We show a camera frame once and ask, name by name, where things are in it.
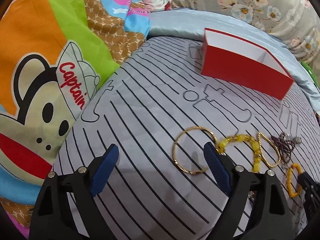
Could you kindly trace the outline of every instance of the bedsheet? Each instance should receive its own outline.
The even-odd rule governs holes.
[[[265,47],[288,70],[302,88],[312,108],[320,114],[320,92],[312,78],[286,45],[270,34],[230,16],[187,8],[151,13],[150,20],[149,37],[167,35],[202,41],[204,28],[207,27],[237,35]]]
[[[88,166],[114,143],[119,160],[103,192],[95,197],[101,214],[118,240],[205,239],[223,210],[227,197],[210,172],[192,176],[173,163],[171,148],[184,129],[199,125],[219,138],[257,131],[267,137],[282,131],[301,136],[292,162],[300,163],[312,178],[320,178],[320,127],[312,108],[294,82],[282,101],[254,90],[201,76],[199,41],[156,37],[146,41],[98,91],[67,136],[53,170],[73,173]],[[182,138],[177,150],[188,170],[205,167],[202,147],[210,139],[200,131]],[[265,141],[268,161],[276,153]],[[227,147],[237,164],[251,170],[249,145]],[[261,164],[261,173],[267,167]],[[291,199],[285,190],[285,172],[274,168],[287,198],[296,232],[306,224],[304,195]],[[297,188],[296,178],[293,186]],[[73,196],[68,195],[80,233],[86,235]],[[245,230],[248,201],[236,235]]]

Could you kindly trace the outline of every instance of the metal screw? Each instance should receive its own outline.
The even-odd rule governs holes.
[[[242,171],[244,171],[244,167],[242,167],[241,165],[237,165],[236,171],[242,172]]]
[[[268,174],[269,176],[274,176],[274,175],[275,175],[275,172],[274,172],[273,170],[268,170],[268,171],[267,171],[267,174]]]
[[[56,175],[56,173],[54,171],[51,171],[48,173],[49,178],[53,178],[55,175]]]
[[[78,172],[79,173],[85,173],[87,171],[87,168],[86,167],[80,167],[79,169],[78,169]]]

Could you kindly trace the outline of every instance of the red monkey mouth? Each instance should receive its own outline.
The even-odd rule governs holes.
[[[0,150],[20,169],[45,179],[52,165],[20,143],[0,133]]]

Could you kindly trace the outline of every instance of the gray bedsheet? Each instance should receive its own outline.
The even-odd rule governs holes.
[[[278,136],[285,131],[301,136],[303,144],[292,154],[312,178],[320,178],[320,129],[313,111],[294,83],[279,101],[254,90],[200,75],[201,42],[158,37],[145,42],[98,91],[62,146],[53,170],[72,173],[100,156],[111,143],[120,157],[103,192],[95,198],[103,217],[118,240],[204,239],[223,210],[227,197],[210,171],[197,176],[180,172],[172,163],[174,139],[184,129],[200,125],[218,138],[236,133]],[[205,167],[202,154],[208,137],[190,133],[177,150],[187,169]],[[276,153],[263,142],[269,162]],[[227,147],[237,164],[251,170],[253,154],[245,143]],[[267,170],[261,164],[260,172]],[[289,198],[284,170],[274,168],[292,213],[295,230],[306,223],[303,194]],[[69,195],[78,230],[86,235]],[[246,204],[236,234],[251,212]]]

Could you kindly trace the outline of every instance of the orange beaded bracelet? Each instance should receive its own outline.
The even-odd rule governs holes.
[[[300,175],[301,173],[303,173],[302,168],[300,167],[299,164],[297,163],[293,163],[291,165],[291,167],[288,169],[287,171],[287,191],[288,194],[291,198],[297,197],[300,195],[301,191],[302,191],[302,186],[298,185],[298,190],[297,192],[293,192],[292,186],[291,186],[291,177],[292,177],[292,173],[293,173],[293,169],[297,169],[298,174]]]

